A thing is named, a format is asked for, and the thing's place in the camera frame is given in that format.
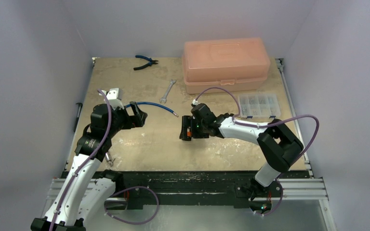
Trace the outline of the orange black padlock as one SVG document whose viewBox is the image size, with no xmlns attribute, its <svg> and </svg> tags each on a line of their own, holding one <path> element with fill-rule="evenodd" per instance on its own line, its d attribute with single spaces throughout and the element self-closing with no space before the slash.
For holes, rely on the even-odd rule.
<svg viewBox="0 0 370 231">
<path fill-rule="evenodd" d="M 191 128 L 188 127 L 187 132 L 186 132 L 186 140 L 190 141 L 191 139 L 192 139 L 192 132 L 191 132 Z"/>
</svg>

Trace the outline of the blue cable lock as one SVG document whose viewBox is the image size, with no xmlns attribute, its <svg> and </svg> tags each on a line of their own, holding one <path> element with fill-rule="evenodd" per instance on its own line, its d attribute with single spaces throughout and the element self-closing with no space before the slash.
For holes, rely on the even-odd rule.
<svg viewBox="0 0 370 231">
<path fill-rule="evenodd" d="M 156 106 L 158 108 L 162 108 L 168 112 L 170 112 L 171 114 L 173 114 L 174 116 L 176 117 L 179 117 L 178 114 L 173 111 L 172 109 L 162 105 L 162 104 L 159 104 L 159 103 L 153 103 L 153 102 L 137 102 L 137 105 L 151 105 L 151 106 Z M 106 155 L 105 155 L 105 158 L 106 158 L 106 162 L 108 159 L 112 159 L 111 155 L 107 152 Z"/>
</svg>

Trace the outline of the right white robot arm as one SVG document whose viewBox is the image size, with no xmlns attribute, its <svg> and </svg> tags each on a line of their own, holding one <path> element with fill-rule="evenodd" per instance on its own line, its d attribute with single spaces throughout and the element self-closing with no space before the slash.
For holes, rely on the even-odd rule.
<svg viewBox="0 0 370 231">
<path fill-rule="evenodd" d="M 209 137 L 233 138 L 258 145 L 265 163 L 251 179 L 248 187 L 240 186 L 250 200 L 269 195 L 270 185 L 282 173 L 286 173 L 304 150 L 302 142 L 279 119 L 271 123 L 248 123 L 235 120 L 234 114 L 216 116 L 204 104 L 191 109 L 191 115 L 182 116 L 179 138 L 183 141 L 207 139 Z"/>
</svg>

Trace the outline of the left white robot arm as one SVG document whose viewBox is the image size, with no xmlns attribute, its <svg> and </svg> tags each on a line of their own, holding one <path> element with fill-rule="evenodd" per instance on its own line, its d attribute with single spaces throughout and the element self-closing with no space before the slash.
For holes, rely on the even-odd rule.
<svg viewBox="0 0 370 231">
<path fill-rule="evenodd" d="M 113 136 L 122 129 L 145 125 L 147 113 L 131 102 L 133 115 L 124 106 L 113 108 L 99 104 L 93 108 L 91 122 L 83 131 L 75 149 L 73 163 L 66 180 L 51 207 L 42 218 L 35 218 L 33 231 L 84 231 L 94 214 L 109 196 L 118 197 L 124 192 L 122 173 L 104 171 L 94 188 L 87 188 L 109 151 Z"/>
</svg>

